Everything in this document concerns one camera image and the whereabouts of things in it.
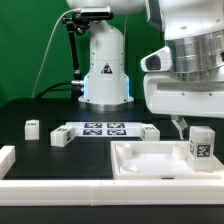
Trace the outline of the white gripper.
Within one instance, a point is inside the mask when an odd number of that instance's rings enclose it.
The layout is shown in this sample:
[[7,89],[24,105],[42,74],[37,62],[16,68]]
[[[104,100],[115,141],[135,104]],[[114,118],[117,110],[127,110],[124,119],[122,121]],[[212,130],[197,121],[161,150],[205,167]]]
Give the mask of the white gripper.
[[147,108],[172,115],[181,140],[188,127],[182,116],[224,118],[224,66],[212,69],[206,80],[183,82],[171,71],[170,49],[163,47],[144,57],[141,68]]

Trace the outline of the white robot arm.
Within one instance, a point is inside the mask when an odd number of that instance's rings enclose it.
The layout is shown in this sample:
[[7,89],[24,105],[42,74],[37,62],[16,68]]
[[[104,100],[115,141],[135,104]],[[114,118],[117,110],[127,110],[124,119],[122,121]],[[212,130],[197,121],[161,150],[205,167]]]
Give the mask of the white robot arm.
[[123,36],[107,21],[146,11],[147,22],[163,31],[165,40],[141,60],[148,109],[176,122],[183,116],[224,118],[224,0],[66,1],[75,11],[75,31],[91,32],[82,102],[104,108],[129,98]]

